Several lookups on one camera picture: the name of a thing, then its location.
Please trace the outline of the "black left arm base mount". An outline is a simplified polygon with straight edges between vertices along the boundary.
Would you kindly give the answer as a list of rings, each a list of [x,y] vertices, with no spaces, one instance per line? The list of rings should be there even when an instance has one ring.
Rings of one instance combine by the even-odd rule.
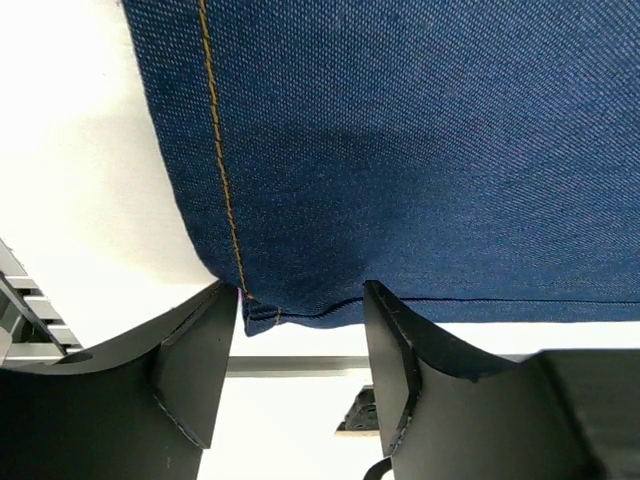
[[[365,385],[335,431],[341,437],[378,437],[379,423],[372,385]]]

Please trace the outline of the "dark blue denim trousers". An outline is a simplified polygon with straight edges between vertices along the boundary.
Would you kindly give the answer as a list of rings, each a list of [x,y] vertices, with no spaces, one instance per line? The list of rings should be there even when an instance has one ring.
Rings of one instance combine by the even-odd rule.
[[[245,330],[639,317],[635,1],[127,1],[174,198]]]

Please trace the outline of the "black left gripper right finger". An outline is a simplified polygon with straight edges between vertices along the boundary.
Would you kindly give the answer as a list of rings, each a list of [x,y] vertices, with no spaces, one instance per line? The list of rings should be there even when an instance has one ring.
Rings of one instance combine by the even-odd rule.
[[[503,358],[364,285],[380,479],[635,479],[639,353],[546,350]]]

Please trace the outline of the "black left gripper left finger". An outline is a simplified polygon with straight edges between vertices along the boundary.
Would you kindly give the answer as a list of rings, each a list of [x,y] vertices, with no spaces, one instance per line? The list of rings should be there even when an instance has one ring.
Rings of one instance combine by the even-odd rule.
[[[215,283],[204,317],[232,335],[237,291]],[[1,371],[5,479],[194,479],[211,445],[226,367],[213,334],[180,327],[156,359],[79,375]]]

